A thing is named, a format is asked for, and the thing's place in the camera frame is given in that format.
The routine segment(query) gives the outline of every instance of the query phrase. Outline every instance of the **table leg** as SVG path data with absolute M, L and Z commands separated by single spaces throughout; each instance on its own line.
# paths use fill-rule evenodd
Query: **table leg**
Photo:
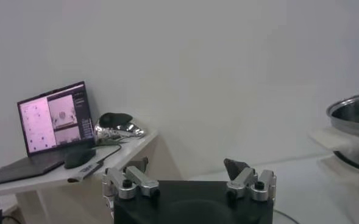
M 18 193 L 15 196 L 26 224 L 50 224 L 36 191 Z

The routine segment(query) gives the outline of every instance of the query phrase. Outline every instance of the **white pot handle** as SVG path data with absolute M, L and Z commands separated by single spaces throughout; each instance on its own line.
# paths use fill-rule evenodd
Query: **white pot handle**
M 352 152 L 359 151 L 359 137 L 327 127 L 309 133 L 311 139 L 329 151 Z

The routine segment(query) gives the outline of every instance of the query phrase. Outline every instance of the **metal pot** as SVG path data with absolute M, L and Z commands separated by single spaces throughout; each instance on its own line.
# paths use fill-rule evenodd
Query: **metal pot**
M 359 95 L 332 104 L 327 115 L 332 127 L 311 133 L 311 137 L 344 162 L 359 168 Z

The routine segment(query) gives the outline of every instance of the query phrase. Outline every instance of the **white wall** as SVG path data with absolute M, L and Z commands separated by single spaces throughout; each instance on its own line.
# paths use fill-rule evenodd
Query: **white wall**
M 359 0 L 0 0 L 0 165 L 24 156 L 16 102 L 79 80 L 183 178 L 321 153 L 307 131 L 359 93 Z

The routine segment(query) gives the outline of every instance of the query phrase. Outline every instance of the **computer mouse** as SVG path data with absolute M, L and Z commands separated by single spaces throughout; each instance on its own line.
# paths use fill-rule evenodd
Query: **computer mouse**
M 96 151 L 93 149 L 71 152 L 65 156 L 64 168 L 72 169 L 81 166 L 94 157 Z

